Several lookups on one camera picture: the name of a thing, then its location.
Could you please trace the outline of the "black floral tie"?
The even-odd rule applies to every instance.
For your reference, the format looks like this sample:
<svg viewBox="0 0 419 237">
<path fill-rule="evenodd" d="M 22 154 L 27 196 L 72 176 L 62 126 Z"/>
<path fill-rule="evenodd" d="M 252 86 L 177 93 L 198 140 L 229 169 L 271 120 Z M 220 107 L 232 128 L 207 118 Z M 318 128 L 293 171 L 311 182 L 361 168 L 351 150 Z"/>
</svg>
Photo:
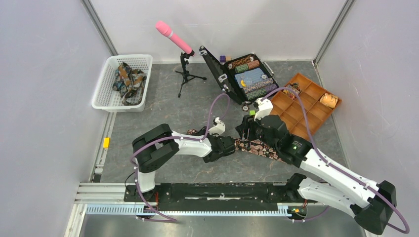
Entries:
<svg viewBox="0 0 419 237">
<path fill-rule="evenodd" d="M 241 140 L 240 138 L 233 138 L 236 143 L 236 151 L 248 152 L 257 156 L 266 157 L 274 160 L 279 160 L 278 153 L 265 143 L 260 141 Z"/>
</svg>

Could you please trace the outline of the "orange compartment tray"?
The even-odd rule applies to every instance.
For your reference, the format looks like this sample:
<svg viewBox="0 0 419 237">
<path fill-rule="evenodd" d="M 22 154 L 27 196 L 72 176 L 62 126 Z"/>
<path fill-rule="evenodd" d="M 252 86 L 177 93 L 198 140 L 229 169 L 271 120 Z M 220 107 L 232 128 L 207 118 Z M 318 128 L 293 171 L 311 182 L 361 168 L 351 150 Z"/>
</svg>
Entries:
<svg viewBox="0 0 419 237">
<path fill-rule="evenodd" d="M 283 91 L 277 92 L 270 99 L 273 104 L 271 114 L 278 115 L 286 123 L 291 134 L 309 140 L 308 134 L 314 135 L 320 129 L 332 112 L 341 104 L 342 99 L 339 98 L 337 106 L 330 109 L 321 104 L 319 99 L 325 92 L 333 93 L 301 73 L 297 73 L 286 86 L 293 82 L 300 84 L 299 98 L 293 100 Z"/>
</svg>

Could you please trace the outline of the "white plastic basket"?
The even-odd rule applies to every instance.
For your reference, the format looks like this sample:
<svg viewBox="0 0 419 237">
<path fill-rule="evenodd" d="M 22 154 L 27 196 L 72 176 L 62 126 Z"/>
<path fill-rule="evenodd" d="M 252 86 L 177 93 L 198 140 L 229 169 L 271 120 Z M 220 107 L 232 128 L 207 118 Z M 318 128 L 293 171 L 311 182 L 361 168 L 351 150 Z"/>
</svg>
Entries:
<svg viewBox="0 0 419 237">
<path fill-rule="evenodd" d="M 120 92 L 113 89 L 117 79 L 118 66 L 122 63 L 126 63 L 133 70 L 139 70 L 144 76 L 143 83 L 137 93 L 126 100 L 131 105 L 123 104 Z M 144 111 L 152 65 L 153 57 L 149 54 L 126 54 L 109 57 L 102 68 L 91 106 L 110 113 Z"/>
</svg>

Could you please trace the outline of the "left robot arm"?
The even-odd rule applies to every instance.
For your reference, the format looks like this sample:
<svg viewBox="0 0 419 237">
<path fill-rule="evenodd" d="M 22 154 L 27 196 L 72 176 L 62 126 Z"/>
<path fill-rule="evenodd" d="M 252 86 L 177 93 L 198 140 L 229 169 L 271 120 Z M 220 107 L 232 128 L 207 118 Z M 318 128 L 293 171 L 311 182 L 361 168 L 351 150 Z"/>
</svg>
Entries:
<svg viewBox="0 0 419 237">
<path fill-rule="evenodd" d="M 222 136 L 222 133 L 218 129 L 207 131 L 204 126 L 198 131 L 181 134 L 163 123 L 134 139 L 131 160 L 137 167 L 137 196 L 143 201 L 150 201 L 155 196 L 156 171 L 175 155 L 197 156 L 208 163 L 233 154 L 234 139 Z"/>
</svg>

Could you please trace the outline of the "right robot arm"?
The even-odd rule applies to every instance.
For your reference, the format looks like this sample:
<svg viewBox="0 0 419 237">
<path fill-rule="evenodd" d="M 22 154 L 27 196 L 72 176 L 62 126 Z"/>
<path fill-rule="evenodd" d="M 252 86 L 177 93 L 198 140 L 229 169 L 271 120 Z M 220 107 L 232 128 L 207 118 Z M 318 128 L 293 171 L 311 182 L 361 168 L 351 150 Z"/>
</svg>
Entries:
<svg viewBox="0 0 419 237">
<path fill-rule="evenodd" d="M 328 184 L 322 185 L 303 175 L 299 183 L 286 186 L 291 201 L 315 200 L 347 213 L 370 233 L 382 235 L 397 205 L 395 186 L 362 177 L 315 149 L 304 138 L 291 134 L 277 115 L 254 119 L 246 115 L 236 126 L 241 138 L 259 140 L 272 148 L 287 164 L 310 172 Z"/>
</svg>

